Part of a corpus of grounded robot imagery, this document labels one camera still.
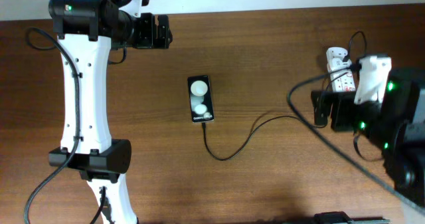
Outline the black smartphone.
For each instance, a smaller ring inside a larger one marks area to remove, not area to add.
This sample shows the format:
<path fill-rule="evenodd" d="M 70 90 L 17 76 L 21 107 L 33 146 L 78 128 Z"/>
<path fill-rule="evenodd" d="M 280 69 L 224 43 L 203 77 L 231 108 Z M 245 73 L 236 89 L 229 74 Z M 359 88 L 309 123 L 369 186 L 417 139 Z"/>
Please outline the black smartphone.
<path fill-rule="evenodd" d="M 211 86 L 207 75 L 187 78 L 191 120 L 193 123 L 212 122 L 214 120 Z"/>

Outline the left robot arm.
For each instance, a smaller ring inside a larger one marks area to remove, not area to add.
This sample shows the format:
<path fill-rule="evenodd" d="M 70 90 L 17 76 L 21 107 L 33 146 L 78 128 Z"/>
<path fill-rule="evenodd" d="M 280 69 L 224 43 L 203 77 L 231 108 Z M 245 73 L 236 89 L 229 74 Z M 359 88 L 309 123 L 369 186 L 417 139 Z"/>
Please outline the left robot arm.
<path fill-rule="evenodd" d="M 131 144 L 111 137 L 106 77 L 111 50 L 166 49 L 166 15 L 144 13 L 149 0 L 50 0 L 64 70 L 65 118 L 49 164 L 75 169 L 96 197 L 105 223 L 137 223 L 126 172 Z"/>

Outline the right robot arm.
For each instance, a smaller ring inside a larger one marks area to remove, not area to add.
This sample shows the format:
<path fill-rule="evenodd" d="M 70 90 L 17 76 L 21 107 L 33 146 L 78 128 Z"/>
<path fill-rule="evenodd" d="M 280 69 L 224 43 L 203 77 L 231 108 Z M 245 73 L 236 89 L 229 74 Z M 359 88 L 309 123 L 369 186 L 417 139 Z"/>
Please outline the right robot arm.
<path fill-rule="evenodd" d="M 381 102 L 354 100 L 354 92 L 312 91 L 315 124 L 364 135 L 381 150 L 395 190 L 423 207 L 424 71 L 396 68 L 388 74 Z"/>

